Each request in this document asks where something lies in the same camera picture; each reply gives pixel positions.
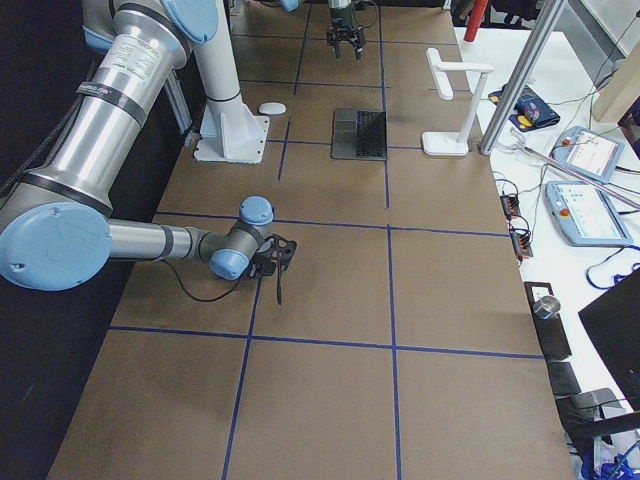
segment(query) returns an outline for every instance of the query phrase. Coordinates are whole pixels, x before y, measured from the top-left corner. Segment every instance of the red tube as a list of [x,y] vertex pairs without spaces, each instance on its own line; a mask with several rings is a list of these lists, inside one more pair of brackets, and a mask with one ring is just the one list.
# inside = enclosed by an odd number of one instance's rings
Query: red tube
[[464,34],[465,42],[473,42],[476,39],[476,33],[478,32],[478,28],[480,28],[482,18],[484,17],[484,11],[487,9],[488,4],[489,0],[475,1],[473,11],[471,12],[471,19],[469,20],[467,31]]

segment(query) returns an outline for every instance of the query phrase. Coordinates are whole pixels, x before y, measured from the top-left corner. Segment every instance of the tablet device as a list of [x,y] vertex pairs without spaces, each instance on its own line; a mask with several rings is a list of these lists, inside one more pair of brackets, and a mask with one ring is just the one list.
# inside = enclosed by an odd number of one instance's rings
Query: tablet device
[[552,157],[600,183],[609,183],[624,144],[583,127],[571,127],[558,139]]
[[547,206],[560,233],[576,247],[621,247],[633,243],[608,195],[584,182],[549,182]]

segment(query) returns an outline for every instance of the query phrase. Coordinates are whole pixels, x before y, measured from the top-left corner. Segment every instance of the black keyboard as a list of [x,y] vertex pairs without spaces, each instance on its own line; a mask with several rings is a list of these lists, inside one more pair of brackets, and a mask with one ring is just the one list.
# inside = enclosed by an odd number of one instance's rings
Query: black keyboard
[[358,111],[357,157],[387,157],[387,118],[385,112]]

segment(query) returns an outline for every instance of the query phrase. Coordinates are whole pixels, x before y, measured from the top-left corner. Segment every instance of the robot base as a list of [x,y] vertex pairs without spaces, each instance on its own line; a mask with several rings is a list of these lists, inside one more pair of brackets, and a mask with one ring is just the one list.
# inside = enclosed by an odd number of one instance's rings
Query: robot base
[[242,105],[246,128],[229,125],[224,113],[215,116],[205,111],[201,139],[194,157],[203,162],[260,163],[269,131],[269,117],[253,115]]
[[427,155],[452,155],[463,157],[469,153],[467,142],[459,143],[459,132],[424,132],[422,149]]

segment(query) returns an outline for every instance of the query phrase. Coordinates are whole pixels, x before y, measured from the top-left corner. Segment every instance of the white stand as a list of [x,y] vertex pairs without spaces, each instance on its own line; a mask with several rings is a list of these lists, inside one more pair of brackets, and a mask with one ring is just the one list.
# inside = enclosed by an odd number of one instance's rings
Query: white stand
[[[216,0],[224,12],[222,0]],[[269,117],[254,116],[242,102],[231,39],[224,15],[211,41],[194,47],[207,106],[194,157],[201,161],[260,163]]]
[[473,125],[473,119],[476,116],[478,104],[482,97],[482,91],[487,82],[487,77],[493,72],[494,68],[491,65],[482,63],[443,62],[440,59],[440,53],[438,53],[438,50],[435,48],[427,49],[427,60],[429,61],[429,67],[436,82],[438,95],[444,100],[453,99],[453,89],[451,88],[449,77],[447,77],[445,72],[469,71],[480,73],[480,80],[478,80],[471,104],[469,105],[469,113],[462,124],[460,132],[424,132],[422,134],[422,148],[427,155],[464,156],[469,153],[467,140],[469,139],[471,125]]

